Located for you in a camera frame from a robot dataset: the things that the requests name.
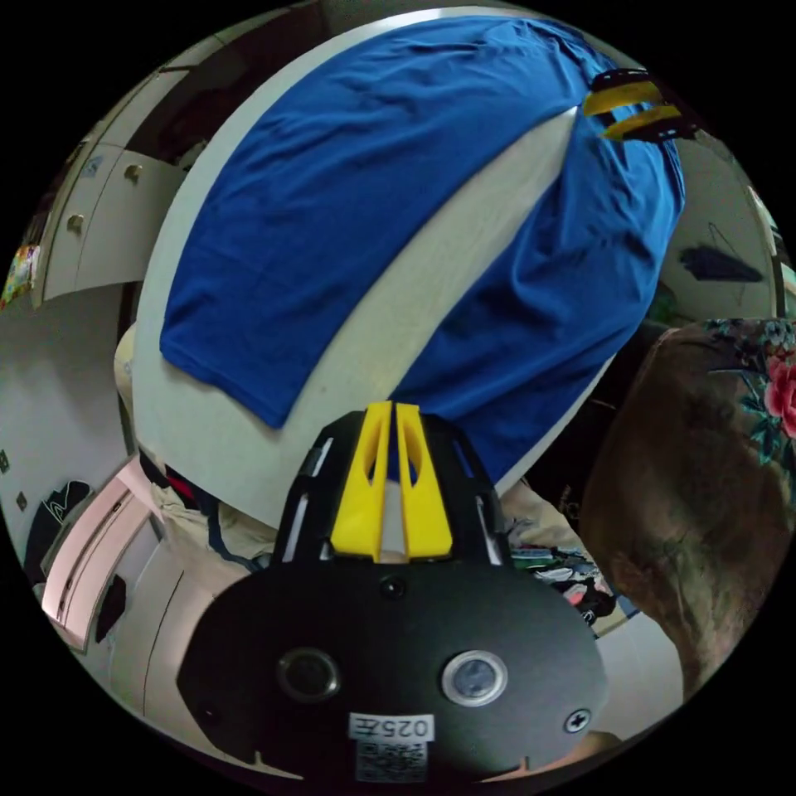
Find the cabinet door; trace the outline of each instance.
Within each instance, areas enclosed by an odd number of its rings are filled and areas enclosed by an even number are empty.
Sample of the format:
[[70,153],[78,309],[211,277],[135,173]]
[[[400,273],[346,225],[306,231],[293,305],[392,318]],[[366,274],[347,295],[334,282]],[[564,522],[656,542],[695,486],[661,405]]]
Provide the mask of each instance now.
[[159,71],[152,76],[141,88],[130,97],[130,101],[119,111],[116,118],[103,133],[103,143],[110,143],[116,147],[127,147],[130,139],[143,121],[152,113],[163,97],[176,86],[187,71]]
[[119,147],[99,144],[80,170],[56,225],[52,246],[39,257],[36,280],[44,279],[44,299],[76,290],[80,256],[105,183],[119,160]]
[[132,152],[116,162],[85,234],[74,289],[138,282],[185,173]]

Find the brown fabric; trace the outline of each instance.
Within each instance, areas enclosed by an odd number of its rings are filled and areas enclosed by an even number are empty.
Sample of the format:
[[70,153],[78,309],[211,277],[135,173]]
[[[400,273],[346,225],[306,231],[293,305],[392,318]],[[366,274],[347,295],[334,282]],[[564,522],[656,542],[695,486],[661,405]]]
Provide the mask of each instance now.
[[643,364],[585,491],[580,535],[677,647],[688,698],[754,620],[796,520],[796,328],[668,332]]

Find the white wall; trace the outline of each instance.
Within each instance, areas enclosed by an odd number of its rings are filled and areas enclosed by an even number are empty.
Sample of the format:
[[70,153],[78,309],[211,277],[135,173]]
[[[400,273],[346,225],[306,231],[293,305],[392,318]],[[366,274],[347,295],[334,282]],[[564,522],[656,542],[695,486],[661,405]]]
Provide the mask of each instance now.
[[19,556],[43,498],[70,478],[97,488],[127,455],[113,370],[120,300],[113,285],[35,313],[22,297],[0,313],[0,449],[11,463],[0,505]]
[[[740,167],[698,143],[680,141],[686,207],[663,261],[661,279],[677,296],[680,314],[708,318],[769,318],[775,314],[771,254],[749,181]],[[714,245],[758,270],[757,284],[699,282],[680,262],[683,249]]]

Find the blue t-shirt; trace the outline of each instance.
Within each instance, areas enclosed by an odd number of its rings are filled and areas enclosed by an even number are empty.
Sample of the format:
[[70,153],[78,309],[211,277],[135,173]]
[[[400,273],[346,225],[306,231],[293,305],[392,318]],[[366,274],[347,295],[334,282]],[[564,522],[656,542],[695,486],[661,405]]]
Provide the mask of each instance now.
[[[163,356],[280,428],[423,224],[615,66],[569,28],[505,17],[422,22],[325,62],[265,112],[208,193]],[[392,396],[461,425],[495,480],[640,324],[682,210],[673,145],[611,143],[604,126],[579,115],[560,177]]]

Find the label sticker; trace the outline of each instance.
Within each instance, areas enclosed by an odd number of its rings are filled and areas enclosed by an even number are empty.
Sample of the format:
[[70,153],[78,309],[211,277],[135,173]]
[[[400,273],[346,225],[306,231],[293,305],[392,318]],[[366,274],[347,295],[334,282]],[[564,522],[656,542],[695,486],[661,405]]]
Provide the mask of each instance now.
[[348,737],[375,744],[427,744],[434,740],[434,717],[349,713]]
[[425,782],[428,745],[357,742],[357,782],[407,784]]

